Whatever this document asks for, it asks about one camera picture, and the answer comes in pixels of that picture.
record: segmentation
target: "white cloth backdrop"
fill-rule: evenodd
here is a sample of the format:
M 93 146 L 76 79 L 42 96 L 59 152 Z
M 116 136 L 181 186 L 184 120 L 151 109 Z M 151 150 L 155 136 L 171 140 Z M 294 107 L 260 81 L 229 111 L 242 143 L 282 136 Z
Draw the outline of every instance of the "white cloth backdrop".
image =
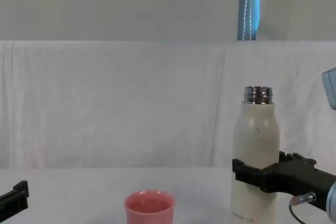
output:
M 335 162 L 334 42 L 2 42 L 1 167 L 230 165 L 245 86 L 274 88 L 281 149 Z

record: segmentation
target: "white water bottle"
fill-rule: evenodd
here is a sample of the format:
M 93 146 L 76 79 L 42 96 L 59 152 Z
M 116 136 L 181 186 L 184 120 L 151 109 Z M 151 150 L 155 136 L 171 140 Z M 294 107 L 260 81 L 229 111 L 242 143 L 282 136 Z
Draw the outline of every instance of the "white water bottle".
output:
M 265 168 L 279 161 L 279 127 L 274 115 L 272 88 L 246 87 L 233 135 L 233 158 Z M 237 181 L 232 173 L 231 224 L 276 222 L 276 193 Z

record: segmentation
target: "bottle opening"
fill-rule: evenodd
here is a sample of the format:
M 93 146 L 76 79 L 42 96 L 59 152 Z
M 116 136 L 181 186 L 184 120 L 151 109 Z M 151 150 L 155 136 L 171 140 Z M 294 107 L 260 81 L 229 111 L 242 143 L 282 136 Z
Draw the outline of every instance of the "bottle opening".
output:
M 244 102 L 251 104 L 271 104 L 273 91 L 270 87 L 250 86 L 245 88 Z

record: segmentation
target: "white table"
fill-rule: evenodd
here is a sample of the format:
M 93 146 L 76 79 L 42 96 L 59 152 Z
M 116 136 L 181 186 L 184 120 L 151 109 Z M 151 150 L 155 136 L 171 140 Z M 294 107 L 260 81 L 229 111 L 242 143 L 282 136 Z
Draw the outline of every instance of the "white table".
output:
M 125 224 L 123 201 L 138 190 L 176 196 L 175 224 L 225 224 L 230 218 L 229 168 L 121 168 L 0 170 L 0 193 L 28 180 L 29 208 L 6 224 Z M 296 223 L 291 197 L 279 194 L 278 223 Z M 311 205 L 295 208 L 307 224 L 330 223 Z

